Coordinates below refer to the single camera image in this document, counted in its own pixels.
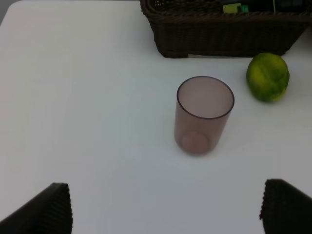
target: glass cup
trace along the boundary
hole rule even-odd
[[[218,144],[234,107],[234,94],[222,81],[193,77],[177,90],[175,141],[190,154],[203,154]]]

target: dark brown basket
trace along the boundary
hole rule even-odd
[[[253,57],[282,55],[312,22],[307,12],[220,13],[216,0],[140,0],[158,51],[167,58],[191,55]]]

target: green citrus fruit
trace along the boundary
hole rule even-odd
[[[281,56],[261,53],[253,58],[247,70],[251,93],[261,101],[277,101],[286,92],[289,71]]]

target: white tabletop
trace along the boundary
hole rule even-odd
[[[264,183],[312,195],[312,33],[283,57],[291,80],[267,104],[250,58],[163,58],[139,2],[22,1],[0,27],[0,219],[67,182],[73,234],[263,234]],[[217,148],[183,153],[176,90],[227,83],[235,107]]]

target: white table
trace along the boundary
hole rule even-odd
[[[261,103],[250,58],[163,58],[139,2],[15,3],[0,27],[0,219],[67,182],[73,234],[263,234],[266,179],[312,195],[311,31],[283,58],[286,95]],[[236,102],[194,158],[173,127],[176,90],[199,75]]]

